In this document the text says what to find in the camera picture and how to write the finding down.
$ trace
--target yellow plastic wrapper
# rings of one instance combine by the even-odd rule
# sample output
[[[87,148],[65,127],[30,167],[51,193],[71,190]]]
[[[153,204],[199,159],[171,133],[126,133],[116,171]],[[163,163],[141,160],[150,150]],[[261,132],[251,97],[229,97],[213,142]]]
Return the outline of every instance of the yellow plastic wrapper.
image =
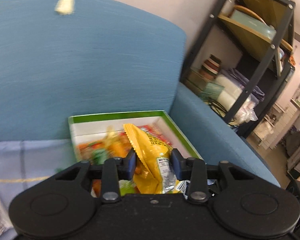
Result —
[[[133,180],[140,193],[177,192],[178,181],[169,163],[172,147],[133,124],[124,124],[123,128],[138,156]]]

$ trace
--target nutrition label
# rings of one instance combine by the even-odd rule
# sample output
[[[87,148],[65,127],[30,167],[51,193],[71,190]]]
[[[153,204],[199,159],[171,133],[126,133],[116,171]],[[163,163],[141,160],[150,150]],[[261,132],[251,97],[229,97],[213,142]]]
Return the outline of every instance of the nutrition label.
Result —
[[[168,158],[157,158],[157,163],[162,177],[162,192],[167,193],[174,189],[176,185],[176,176],[170,168]]]

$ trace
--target white bottle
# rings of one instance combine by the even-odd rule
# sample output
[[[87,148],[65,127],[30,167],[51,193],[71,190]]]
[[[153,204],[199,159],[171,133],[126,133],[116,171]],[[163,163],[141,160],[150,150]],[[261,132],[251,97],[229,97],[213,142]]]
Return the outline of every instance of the white bottle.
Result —
[[[224,16],[229,16],[229,14],[232,12],[233,7],[235,5],[235,0],[227,0],[221,9],[221,14]]]

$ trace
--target green and white box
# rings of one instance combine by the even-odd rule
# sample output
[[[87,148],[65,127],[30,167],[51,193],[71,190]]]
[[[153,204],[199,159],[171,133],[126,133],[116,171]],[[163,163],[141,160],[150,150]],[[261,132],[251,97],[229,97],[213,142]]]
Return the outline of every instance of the green and white box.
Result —
[[[76,115],[69,117],[68,121],[71,140],[78,161],[81,160],[77,149],[78,144],[104,138],[109,126],[112,126],[116,131],[123,131],[123,125],[126,123],[132,123],[136,126],[155,125],[170,140],[172,147],[177,148],[184,158],[201,158],[165,111]]]

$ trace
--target sofa backrest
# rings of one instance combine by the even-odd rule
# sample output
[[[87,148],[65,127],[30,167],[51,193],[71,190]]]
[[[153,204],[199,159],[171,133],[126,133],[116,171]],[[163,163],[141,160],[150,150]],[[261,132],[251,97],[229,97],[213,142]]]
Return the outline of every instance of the sofa backrest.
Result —
[[[113,0],[0,0],[0,141],[69,138],[67,117],[169,111],[185,33]]]

